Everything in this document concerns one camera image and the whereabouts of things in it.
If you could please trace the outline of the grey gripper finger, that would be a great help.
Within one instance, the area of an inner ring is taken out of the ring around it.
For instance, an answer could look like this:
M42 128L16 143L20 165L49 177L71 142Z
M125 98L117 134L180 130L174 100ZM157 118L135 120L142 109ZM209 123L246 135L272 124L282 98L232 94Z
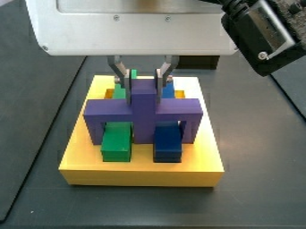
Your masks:
M173 70L177 68L180 63L180 56L178 55L167 55L165 57L165 62L162 64L162 67L155 70L155 87L157 87L157 101L162 100L163 95L163 88L166 87L167 78L173 72Z
M131 70L126 68L121 55L109 56L109 66L117 74L117 83L126 89L127 103L131 102Z

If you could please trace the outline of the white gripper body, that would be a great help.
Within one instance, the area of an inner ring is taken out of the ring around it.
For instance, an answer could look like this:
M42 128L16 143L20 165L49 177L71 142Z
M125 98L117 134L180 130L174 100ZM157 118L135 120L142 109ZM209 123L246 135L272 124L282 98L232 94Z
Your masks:
M50 55L232 55L221 6L200 0L26 0Z

